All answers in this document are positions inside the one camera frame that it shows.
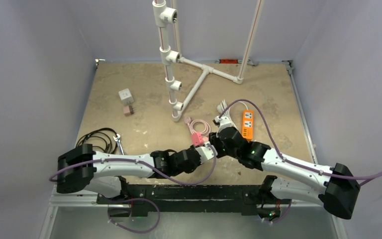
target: white wall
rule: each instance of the white wall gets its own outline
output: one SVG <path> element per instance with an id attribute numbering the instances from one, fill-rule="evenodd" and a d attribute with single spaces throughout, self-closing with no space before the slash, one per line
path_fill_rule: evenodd
<path id="1" fill-rule="evenodd" d="M 151 0 L 66 2 L 96 58 L 160 60 Z M 256 3 L 178 0 L 182 53 L 194 60 L 242 58 Z M 266 0 L 251 57 L 264 61 L 293 59 L 324 3 L 325 0 Z"/>
<path id="2" fill-rule="evenodd" d="M 94 57 L 60 0 L 0 0 L 0 238 L 38 238 Z"/>
<path id="3" fill-rule="evenodd" d="M 382 0 L 328 0 L 295 58 L 295 81 L 321 163 L 382 170 Z M 382 178 L 362 187 L 349 238 L 382 238 Z"/>

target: pvc pipe elbow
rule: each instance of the pvc pipe elbow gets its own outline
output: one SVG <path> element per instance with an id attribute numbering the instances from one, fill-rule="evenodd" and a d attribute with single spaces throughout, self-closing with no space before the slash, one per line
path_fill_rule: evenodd
<path id="1" fill-rule="evenodd" d="M 153 1 L 153 13 L 158 27 L 166 27 L 168 23 L 174 24 L 178 19 L 178 11 L 166 6 L 166 1 L 158 4 Z"/>
<path id="2" fill-rule="evenodd" d="M 235 82 L 236 84 L 239 84 L 241 85 L 242 82 L 244 81 L 244 78 L 238 78 L 238 77 L 235 77 L 236 79 L 233 80 L 233 82 Z"/>

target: coiled black cable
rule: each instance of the coiled black cable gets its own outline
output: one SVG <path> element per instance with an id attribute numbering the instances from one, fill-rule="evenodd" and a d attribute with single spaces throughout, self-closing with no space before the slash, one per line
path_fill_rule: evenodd
<path id="1" fill-rule="evenodd" d="M 95 130 L 95 131 L 92 131 L 88 134 L 83 135 L 77 141 L 77 144 L 75 145 L 75 147 L 78 147 L 78 146 L 85 144 L 87 142 L 87 140 L 89 140 L 90 138 L 99 138 L 104 142 L 105 147 L 102 148 L 100 146 L 93 145 L 93 148 L 98 148 L 104 153 L 114 154 L 116 149 L 118 148 L 118 145 L 113 141 L 113 138 L 109 137 L 109 135 L 107 135 L 107 133 L 105 133 L 103 131 L 110 131 L 114 134 L 114 136 L 116 136 L 116 131 L 114 131 L 113 129 L 107 128 L 107 127 L 100 128 L 98 130 Z"/>

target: power plug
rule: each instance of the power plug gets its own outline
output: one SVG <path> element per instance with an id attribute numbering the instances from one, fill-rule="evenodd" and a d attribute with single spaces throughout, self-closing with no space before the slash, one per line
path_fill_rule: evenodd
<path id="1" fill-rule="evenodd" d="M 129 105 L 134 102 L 134 99 L 132 98 L 131 92 L 129 89 L 122 90 L 119 93 L 119 97 L 121 98 L 121 101 L 124 103 L 124 105 Z"/>

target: pink plug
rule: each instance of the pink plug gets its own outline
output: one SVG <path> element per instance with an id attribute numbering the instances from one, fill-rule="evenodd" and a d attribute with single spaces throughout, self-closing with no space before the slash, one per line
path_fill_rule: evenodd
<path id="1" fill-rule="evenodd" d="M 197 147 L 204 144 L 204 139 L 200 132 L 195 132 L 191 135 L 192 144 Z"/>

